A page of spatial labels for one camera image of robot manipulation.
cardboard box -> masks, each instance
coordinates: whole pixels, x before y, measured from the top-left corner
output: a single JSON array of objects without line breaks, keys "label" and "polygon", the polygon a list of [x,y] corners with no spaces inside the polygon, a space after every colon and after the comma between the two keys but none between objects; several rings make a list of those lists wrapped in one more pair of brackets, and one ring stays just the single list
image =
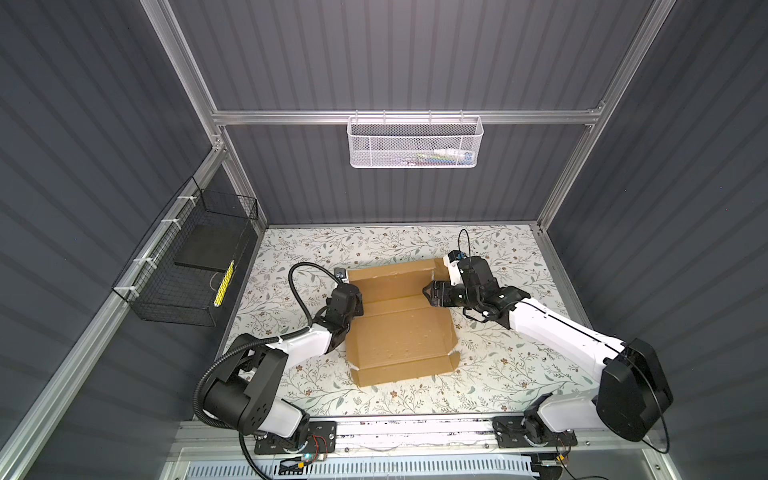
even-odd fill
[{"label": "cardboard box", "polygon": [[352,321],[346,357],[357,386],[448,373],[458,367],[456,331],[447,308],[429,305],[422,289],[450,280],[442,258],[350,270],[364,316]]}]

yellow marker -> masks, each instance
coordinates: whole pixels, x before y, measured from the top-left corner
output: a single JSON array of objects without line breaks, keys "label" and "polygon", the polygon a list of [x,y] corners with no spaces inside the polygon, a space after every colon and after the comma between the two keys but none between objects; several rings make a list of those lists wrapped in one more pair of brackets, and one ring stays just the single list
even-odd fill
[{"label": "yellow marker", "polygon": [[214,306],[221,306],[221,302],[224,300],[224,294],[227,292],[227,287],[230,285],[230,280],[232,280],[232,272],[235,270],[235,261],[232,260],[230,262],[230,267],[227,269],[227,272],[224,274],[224,280],[221,280],[221,285],[219,285],[219,291],[216,292],[216,299],[214,300]]}]

white mesh basket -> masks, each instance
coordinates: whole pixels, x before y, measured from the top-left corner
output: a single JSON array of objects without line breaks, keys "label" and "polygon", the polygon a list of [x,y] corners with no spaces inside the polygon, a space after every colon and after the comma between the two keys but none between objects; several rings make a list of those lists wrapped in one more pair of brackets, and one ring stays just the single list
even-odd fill
[{"label": "white mesh basket", "polygon": [[472,168],[477,165],[480,117],[349,117],[349,163],[354,168]]}]

floral tablecloth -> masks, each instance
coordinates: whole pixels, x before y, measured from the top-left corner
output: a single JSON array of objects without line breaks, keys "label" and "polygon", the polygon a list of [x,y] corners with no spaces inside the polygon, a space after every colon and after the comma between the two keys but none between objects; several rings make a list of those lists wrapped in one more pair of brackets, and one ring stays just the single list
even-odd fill
[{"label": "floral tablecloth", "polygon": [[[466,227],[472,254],[488,260],[501,285],[528,291],[567,315],[527,226]],[[265,233],[228,342],[241,333],[271,336],[299,329],[306,318],[290,293],[286,274],[296,262],[329,270],[365,268],[441,257],[456,248],[461,227],[356,227],[275,229]],[[463,250],[466,251],[462,235]],[[325,305],[333,281],[317,270],[296,270],[296,287],[310,311]],[[293,367],[278,396],[310,415],[400,415],[518,411],[547,392],[590,389],[592,380],[546,346],[503,329],[472,322],[451,309],[459,368],[450,374],[357,387],[349,376],[345,345]]]}]

wire basket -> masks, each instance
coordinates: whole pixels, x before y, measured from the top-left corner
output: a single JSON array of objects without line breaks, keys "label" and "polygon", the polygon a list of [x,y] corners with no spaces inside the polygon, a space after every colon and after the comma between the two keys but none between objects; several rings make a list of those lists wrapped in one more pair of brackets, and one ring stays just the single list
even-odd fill
[{"label": "wire basket", "polygon": [[[201,326],[228,321],[245,280],[250,253],[256,247],[257,211],[255,198],[197,190],[176,218],[161,220],[168,225],[151,253],[144,258],[136,258],[136,254],[131,257],[118,278],[139,262],[141,266],[133,282],[115,284],[113,290],[144,320]],[[237,245],[227,272],[175,263],[198,225],[237,232]]]},{"label": "wire basket", "polygon": [[383,115],[349,117],[349,163],[354,168],[472,168],[477,165],[480,117]]}]

